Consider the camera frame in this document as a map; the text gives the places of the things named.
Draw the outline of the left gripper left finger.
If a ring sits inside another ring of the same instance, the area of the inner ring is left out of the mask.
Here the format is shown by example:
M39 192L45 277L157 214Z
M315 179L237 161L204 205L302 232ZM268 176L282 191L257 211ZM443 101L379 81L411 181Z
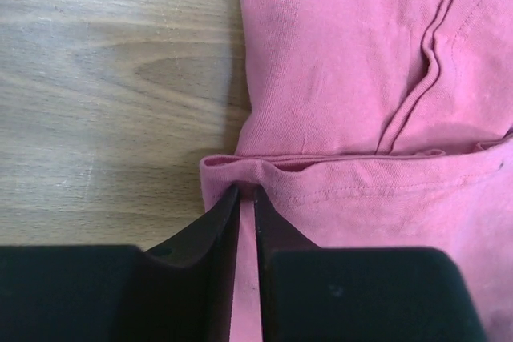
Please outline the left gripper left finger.
M166 241L4 246L4 341L226 341L239 234L230 187Z

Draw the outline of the pink t shirt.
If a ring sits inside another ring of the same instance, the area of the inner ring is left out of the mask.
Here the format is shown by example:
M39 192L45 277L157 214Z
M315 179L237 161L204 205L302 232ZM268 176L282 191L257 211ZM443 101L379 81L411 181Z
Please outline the pink t shirt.
M512 338L512 0L240 0L252 106L238 182L324 247L431 246Z

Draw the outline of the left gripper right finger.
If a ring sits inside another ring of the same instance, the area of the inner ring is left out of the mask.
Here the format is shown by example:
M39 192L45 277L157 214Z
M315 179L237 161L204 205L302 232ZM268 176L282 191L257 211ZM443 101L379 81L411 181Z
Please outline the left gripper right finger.
M322 248L254 201L266 341L484 341L464 279L430 247Z

